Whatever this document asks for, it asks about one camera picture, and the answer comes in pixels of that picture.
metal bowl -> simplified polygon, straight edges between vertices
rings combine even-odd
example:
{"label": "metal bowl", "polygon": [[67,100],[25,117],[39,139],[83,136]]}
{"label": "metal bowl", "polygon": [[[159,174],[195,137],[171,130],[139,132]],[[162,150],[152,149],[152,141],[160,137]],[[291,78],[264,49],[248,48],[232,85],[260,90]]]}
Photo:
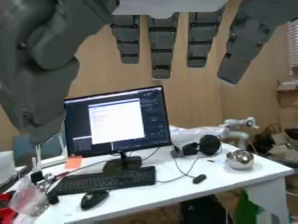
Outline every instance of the metal bowl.
{"label": "metal bowl", "polygon": [[253,165],[253,155],[245,150],[236,150],[226,154],[226,162],[232,169],[245,170]]}

headphones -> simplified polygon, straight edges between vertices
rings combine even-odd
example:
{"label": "headphones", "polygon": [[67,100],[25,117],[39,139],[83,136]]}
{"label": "headphones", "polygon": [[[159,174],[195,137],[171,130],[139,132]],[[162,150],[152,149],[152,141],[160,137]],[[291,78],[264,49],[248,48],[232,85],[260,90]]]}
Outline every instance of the headphones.
{"label": "headphones", "polygon": [[174,146],[170,152],[172,158],[196,155],[200,152],[206,156],[212,156],[220,148],[220,139],[215,135],[204,135],[199,143],[192,142],[180,149]]}

desk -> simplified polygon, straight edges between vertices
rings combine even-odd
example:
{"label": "desk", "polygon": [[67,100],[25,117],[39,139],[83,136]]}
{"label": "desk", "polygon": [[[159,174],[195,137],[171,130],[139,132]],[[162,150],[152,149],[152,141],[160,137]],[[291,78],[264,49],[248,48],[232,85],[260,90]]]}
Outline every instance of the desk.
{"label": "desk", "polygon": [[[170,147],[160,148],[151,158],[143,161],[143,166],[155,166],[156,180],[159,181],[180,176],[170,157],[170,149]],[[79,209],[83,194],[61,196],[59,203],[47,208],[37,218],[35,223],[58,224],[103,221],[240,187],[245,187],[249,201],[261,206],[267,212],[275,214],[281,224],[287,223],[284,176],[292,174],[292,169],[255,156],[253,168],[245,171],[235,171],[224,165],[224,155],[235,149],[235,147],[222,144],[222,152],[216,156],[200,158],[196,161],[190,175],[206,174],[207,176],[207,179],[198,185],[191,183],[188,177],[183,177],[166,184],[158,183],[147,187],[115,190],[110,192],[110,197],[102,205],[83,212]],[[134,152],[132,155],[144,158],[152,150],[142,150]],[[92,157],[84,159],[83,163],[90,164],[112,158],[112,156]],[[178,165],[184,172],[188,170],[195,158],[195,156],[191,156],[176,159]],[[90,169],[99,171],[102,165],[98,164]],[[62,171],[63,165],[45,169],[45,173],[51,172],[53,174]]]}

black keyboard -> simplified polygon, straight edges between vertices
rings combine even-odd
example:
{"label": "black keyboard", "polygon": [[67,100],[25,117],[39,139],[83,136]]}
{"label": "black keyboard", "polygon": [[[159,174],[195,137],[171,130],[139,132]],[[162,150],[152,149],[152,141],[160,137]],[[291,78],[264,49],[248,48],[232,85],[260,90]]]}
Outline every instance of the black keyboard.
{"label": "black keyboard", "polygon": [[95,190],[115,190],[155,184],[155,167],[142,167],[112,173],[73,175],[62,178],[53,192],[57,195],[86,193]]}

orange sticky note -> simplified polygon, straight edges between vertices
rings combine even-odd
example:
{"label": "orange sticky note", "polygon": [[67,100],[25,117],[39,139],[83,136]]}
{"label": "orange sticky note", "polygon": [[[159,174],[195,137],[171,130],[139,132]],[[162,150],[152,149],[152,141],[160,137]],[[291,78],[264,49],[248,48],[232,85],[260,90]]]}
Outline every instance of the orange sticky note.
{"label": "orange sticky note", "polygon": [[77,169],[81,167],[81,156],[69,157],[65,164],[65,169]]}

